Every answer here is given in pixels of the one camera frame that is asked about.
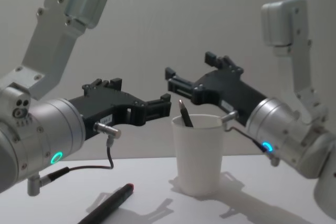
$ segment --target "green led ring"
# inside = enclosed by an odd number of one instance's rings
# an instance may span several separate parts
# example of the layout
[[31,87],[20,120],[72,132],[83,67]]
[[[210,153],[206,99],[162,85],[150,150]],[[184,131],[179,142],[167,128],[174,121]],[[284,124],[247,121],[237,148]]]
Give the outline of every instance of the green led ring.
[[61,159],[62,157],[63,157],[63,153],[62,153],[62,152],[58,152],[58,153],[56,153],[56,154],[52,157],[50,163],[53,165],[53,164],[57,163],[58,161],[60,161],[60,159]]

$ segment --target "table surface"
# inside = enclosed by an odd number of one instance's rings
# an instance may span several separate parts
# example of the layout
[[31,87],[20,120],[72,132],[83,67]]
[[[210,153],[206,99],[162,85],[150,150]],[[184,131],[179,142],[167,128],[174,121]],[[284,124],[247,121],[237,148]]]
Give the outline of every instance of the table surface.
[[[107,161],[59,162],[41,175]],[[24,181],[0,194],[0,223],[76,224],[126,183],[134,194],[105,224],[335,224],[313,199],[316,180],[307,180],[284,163],[272,167],[265,156],[225,156],[220,191],[206,198],[179,192],[175,158],[119,159],[113,170],[70,172],[26,194]]]

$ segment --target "pen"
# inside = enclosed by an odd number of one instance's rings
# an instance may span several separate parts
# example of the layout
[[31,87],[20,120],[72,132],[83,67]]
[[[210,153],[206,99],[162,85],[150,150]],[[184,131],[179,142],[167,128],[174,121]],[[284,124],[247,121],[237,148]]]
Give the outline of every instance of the pen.
[[184,125],[186,127],[193,127],[193,123],[190,119],[189,113],[187,108],[185,107],[184,103],[182,102],[182,100],[178,101],[178,105],[180,107],[180,112],[181,112],[181,116],[184,122]]
[[78,224],[100,224],[118,207],[121,206],[133,193],[134,185],[126,184],[112,196],[100,204],[94,211],[82,219]]

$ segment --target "white paper cup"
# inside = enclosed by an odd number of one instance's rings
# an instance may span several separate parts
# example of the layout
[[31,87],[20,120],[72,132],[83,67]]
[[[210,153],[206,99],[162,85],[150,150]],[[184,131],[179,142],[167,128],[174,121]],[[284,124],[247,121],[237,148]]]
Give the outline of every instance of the white paper cup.
[[194,127],[185,127],[181,116],[172,120],[179,185],[190,196],[218,190],[224,128],[214,115],[190,115]]

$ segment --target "cup rim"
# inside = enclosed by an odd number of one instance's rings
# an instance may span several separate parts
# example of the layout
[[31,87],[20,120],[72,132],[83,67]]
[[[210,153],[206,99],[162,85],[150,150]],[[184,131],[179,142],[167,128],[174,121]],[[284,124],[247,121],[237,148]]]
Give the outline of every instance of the cup rim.
[[[209,115],[209,114],[189,114],[190,116],[206,116],[206,117],[209,117],[209,118],[218,118],[220,119],[221,117],[218,116],[218,115]],[[176,124],[174,121],[177,120],[178,118],[181,118],[182,116],[179,115],[179,116],[176,116],[174,117],[172,120],[171,120],[171,124],[176,126],[176,127],[179,127],[179,128],[188,128],[186,126],[183,126],[183,125],[179,125],[179,124]],[[214,126],[214,127],[205,127],[205,128],[192,128],[193,130],[213,130],[213,129],[217,129],[217,128],[221,128],[223,127],[223,124],[221,125],[218,125],[218,126]]]

